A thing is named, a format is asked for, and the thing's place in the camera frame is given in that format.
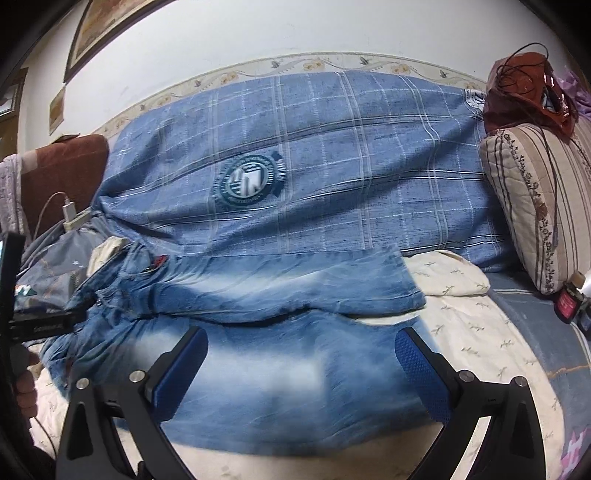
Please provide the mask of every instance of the floral embroidered pillow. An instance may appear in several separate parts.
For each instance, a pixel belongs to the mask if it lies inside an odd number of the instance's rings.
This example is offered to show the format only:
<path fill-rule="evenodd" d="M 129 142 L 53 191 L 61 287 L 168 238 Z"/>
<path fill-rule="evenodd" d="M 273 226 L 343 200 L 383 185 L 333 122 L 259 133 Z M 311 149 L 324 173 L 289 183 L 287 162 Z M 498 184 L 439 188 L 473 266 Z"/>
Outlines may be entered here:
<path fill-rule="evenodd" d="M 522 124 L 480 143 L 483 169 L 517 253 L 543 294 L 559 290 L 575 270 L 591 270 L 590 154 L 586 118 L 579 119 L 568 142 Z"/>

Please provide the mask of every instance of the picture frame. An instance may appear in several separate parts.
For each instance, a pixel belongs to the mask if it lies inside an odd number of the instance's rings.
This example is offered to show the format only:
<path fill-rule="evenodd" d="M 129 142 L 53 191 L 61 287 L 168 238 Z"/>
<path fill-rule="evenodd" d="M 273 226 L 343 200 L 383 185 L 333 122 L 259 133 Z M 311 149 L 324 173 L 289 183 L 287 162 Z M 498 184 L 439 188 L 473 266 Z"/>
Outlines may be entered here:
<path fill-rule="evenodd" d="M 64 121 L 64 97 L 66 86 L 64 85 L 49 104 L 49 134 L 56 131 Z"/>
<path fill-rule="evenodd" d="M 171 1 L 89 0 L 70 46 L 64 83 L 68 83 L 114 38 Z"/>
<path fill-rule="evenodd" d="M 0 98 L 0 122 L 18 115 L 27 70 L 22 69 L 18 72 L 6 93 Z"/>

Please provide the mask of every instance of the finger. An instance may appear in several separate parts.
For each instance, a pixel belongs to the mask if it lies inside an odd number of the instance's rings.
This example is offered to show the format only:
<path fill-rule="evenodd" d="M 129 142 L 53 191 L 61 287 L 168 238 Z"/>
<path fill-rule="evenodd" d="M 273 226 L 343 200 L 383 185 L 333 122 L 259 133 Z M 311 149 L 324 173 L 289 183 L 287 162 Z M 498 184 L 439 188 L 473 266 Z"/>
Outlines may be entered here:
<path fill-rule="evenodd" d="M 35 379 L 29 370 L 17 378 L 16 388 L 19 393 L 29 393 L 35 390 Z"/>
<path fill-rule="evenodd" d="M 29 352 L 29 365 L 37 365 L 41 360 L 39 356 L 34 352 Z"/>
<path fill-rule="evenodd" d="M 39 413 L 39 409 L 35 405 L 34 407 L 21 408 L 21 412 L 25 416 L 25 418 L 31 419 L 37 416 L 37 413 Z"/>
<path fill-rule="evenodd" d="M 17 395 L 17 403 L 21 408 L 31 408 L 37 403 L 37 390 L 29 393 L 19 393 Z"/>

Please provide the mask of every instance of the brown cushion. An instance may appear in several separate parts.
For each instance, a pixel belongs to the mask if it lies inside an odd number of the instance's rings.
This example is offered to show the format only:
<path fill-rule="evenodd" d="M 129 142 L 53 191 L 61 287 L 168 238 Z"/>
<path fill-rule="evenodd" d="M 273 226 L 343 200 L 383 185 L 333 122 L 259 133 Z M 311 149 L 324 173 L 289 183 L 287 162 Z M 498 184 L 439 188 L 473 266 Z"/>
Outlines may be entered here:
<path fill-rule="evenodd" d="M 591 269 L 591 122 L 579 118 L 569 142 L 544 134 L 551 162 L 540 128 L 531 124 L 486 137 L 480 158 L 525 269 L 550 294 L 575 270 Z"/>
<path fill-rule="evenodd" d="M 90 205 L 105 171 L 109 144 L 87 135 L 38 148 L 37 168 L 22 175 L 22 208 L 33 235 L 41 209 L 55 192 L 66 192 L 80 212 Z M 54 197 L 41 219 L 38 236 L 64 218 L 62 195 Z"/>

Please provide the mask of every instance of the white wall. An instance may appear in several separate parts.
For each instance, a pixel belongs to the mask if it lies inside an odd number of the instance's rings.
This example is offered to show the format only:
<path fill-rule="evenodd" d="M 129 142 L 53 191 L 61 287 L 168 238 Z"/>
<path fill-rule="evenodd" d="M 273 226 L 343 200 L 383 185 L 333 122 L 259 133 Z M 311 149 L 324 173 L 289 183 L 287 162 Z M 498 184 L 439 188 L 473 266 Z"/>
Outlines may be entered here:
<path fill-rule="evenodd" d="M 60 90 L 85 2 L 33 52 L 19 151 L 62 133 L 90 133 L 159 90 L 262 57 L 361 51 L 440 64 L 486 79 L 493 62 L 530 41 L 567 58 L 554 34 L 519 0 L 175 0 L 100 51 L 66 87 L 64 122 L 50 137 L 49 104 Z"/>

